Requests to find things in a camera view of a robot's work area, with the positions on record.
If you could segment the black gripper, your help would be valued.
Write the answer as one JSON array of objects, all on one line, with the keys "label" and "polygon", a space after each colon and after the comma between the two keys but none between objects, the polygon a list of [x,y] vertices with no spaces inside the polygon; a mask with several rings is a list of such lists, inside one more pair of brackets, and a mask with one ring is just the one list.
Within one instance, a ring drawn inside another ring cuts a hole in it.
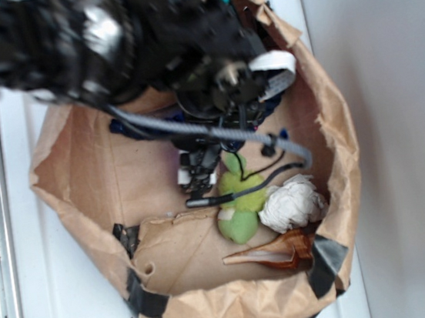
[{"label": "black gripper", "polygon": [[[263,101],[269,84],[267,71],[253,68],[253,62],[267,53],[255,32],[246,33],[249,56],[207,59],[201,72],[195,72],[177,91],[182,120],[221,129],[254,131],[274,111],[272,101]],[[172,139],[180,151],[178,184],[183,191],[202,192],[214,184],[214,172],[222,152],[237,152],[241,139],[204,135]]]}]

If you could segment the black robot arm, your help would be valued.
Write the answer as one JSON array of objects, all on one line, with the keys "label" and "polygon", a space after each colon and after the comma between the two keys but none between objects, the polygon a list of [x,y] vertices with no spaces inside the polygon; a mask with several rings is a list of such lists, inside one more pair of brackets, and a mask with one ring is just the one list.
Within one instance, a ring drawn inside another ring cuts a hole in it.
[{"label": "black robot arm", "polygon": [[265,53],[233,0],[0,0],[0,87],[86,105],[111,130],[171,141],[187,191],[207,192],[222,151],[235,151],[276,103],[250,63]]}]

